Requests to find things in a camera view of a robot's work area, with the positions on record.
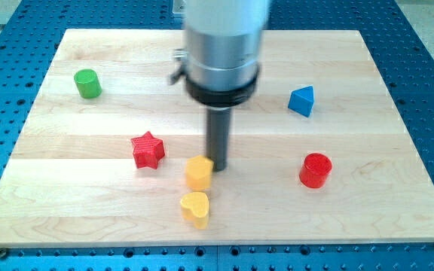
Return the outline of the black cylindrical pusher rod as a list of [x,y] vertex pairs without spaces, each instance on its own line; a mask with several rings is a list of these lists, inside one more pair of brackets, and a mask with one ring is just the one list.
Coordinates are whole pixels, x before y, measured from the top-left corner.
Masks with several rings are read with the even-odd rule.
[[231,108],[206,110],[206,156],[213,161],[213,171],[227,167]]

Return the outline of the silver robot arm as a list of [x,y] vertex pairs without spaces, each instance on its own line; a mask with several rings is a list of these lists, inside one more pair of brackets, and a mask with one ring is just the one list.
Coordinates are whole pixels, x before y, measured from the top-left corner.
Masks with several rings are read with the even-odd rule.
[[255,92],[271,2],[203,0],[183,6],[184,47],[174,53],[179,67],[169,82],[183,78],[189,96],[206,107],[206,157],[219,172],[227,166],[232,109]]

